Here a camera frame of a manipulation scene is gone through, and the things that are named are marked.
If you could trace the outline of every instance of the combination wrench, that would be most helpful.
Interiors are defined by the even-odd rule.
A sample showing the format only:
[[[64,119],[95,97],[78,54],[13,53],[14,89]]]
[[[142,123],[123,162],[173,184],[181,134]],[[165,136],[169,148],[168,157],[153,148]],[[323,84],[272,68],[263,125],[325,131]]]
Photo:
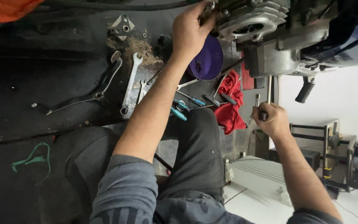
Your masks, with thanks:
[[[190,84],[192,84],[192,83],[198,82],[199,80],[200,80],[200,79],[194,79],[194,80],[192,80],[192,81],[190,81],[190,82],[186,82],[186,83],[184,83],[184,84],[180,84],[180,85],[178,85],[178,87],[176,88],[176,90],[179,90],[179,89],[181,89],[182,87],[188,86],[188,85],[190,85]]]
[[[138,104],[140,103],[140,101],[143,99],[143,95],[144,95],[144,88],[146,87],[146,80],[141,80],[140,81],[140,91],[139,91],[139,99],[138,99]]]
[[[132,67],[132,72],[131,72],[131,76],[129,77],[129,82],[128,82],[128,86],[127,86],[127,91],[125,92],[125,96],[124,96],[124,100],[122,102],[122,107],[120,110],[120,113],[122,115],[125,115],[128,113],[128,102],[129,102],[129,96],[131,94],[131,90],[132,90],[132,86],[133,86],[133,81],[135,80],[135,75],[136,75],[136,71],[138,69],[138,66],[142,63],[143,61],[143,57],[141,59],[139,59],[137,57],[138,53],[136,52],[135,54],[133,54],[133,67]]]

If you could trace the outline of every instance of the person's hand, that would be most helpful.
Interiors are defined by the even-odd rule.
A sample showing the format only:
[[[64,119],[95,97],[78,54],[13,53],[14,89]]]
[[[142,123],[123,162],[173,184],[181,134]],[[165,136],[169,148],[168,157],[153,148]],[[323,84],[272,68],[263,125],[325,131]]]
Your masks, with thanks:
[[[267,112],[266,121],[259,120],[259,111]],[[252,118],[262,131],[269,135],[273,141],[291,136],[287,111],[277,104],[267,104],[266,102],[263,102],[259,107],[254,106],[252,108]]]
[[[207,2],[202,1],[187,8],[173,22],[173,55],[187,59],[189,62],[201,51],[205,38],[216,23],[213,13],[200,26],[198,17],[204,11]]]

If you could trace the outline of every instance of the red rag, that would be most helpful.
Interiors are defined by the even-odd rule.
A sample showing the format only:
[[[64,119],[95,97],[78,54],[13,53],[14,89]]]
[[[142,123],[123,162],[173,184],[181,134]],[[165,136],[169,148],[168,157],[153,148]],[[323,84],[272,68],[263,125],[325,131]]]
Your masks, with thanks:
[[[243,93],[240,90],[241,82],[238,82],[239,77],[239,74],[231,70],[218,89],[219,94],[226,93],[230,96],[233,93],[231,98],[237,102],[236,105],[223,104],[215,110],[216,120],[224,126],[225,135],[230,134],[235,129],[246,128],[244,120],[238,113],[238,109],[244,105]]]

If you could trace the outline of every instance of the grey sleeve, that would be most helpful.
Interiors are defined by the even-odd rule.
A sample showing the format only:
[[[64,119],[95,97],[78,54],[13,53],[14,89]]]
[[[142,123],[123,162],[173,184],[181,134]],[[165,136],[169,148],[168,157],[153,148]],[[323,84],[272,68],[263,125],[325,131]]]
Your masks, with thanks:
[[[152,224],[157,183],[151,163],[113,155],[92,205],[90,223]]]
[[[342,222],[327,213],[302,208],[294,212],[287,224],[342,224]]]

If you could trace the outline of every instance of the orange cloth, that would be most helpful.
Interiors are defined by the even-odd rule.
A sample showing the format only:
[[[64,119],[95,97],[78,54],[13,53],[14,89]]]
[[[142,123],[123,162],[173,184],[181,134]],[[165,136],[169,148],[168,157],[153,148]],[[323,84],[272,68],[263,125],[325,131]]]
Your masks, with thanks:
[[[243,93],[240,90],[241,82],[239,82],[238,79],[239,75],[234,70],[231,70],[218,90],[219,94],[226,93],[230,95],[233,93],[231,98],[237,102],[236,105],[230,103],[224,104],[215,110],[216,120],[219,124],[224,126],[223,130],[225,131],[225,135],[230,134],[235,129],[244,129],[247,127],[238,113],[238,109],[244,105]]]
[[[0,23],[12,22],[31,12],[44,0],[0,0]]]

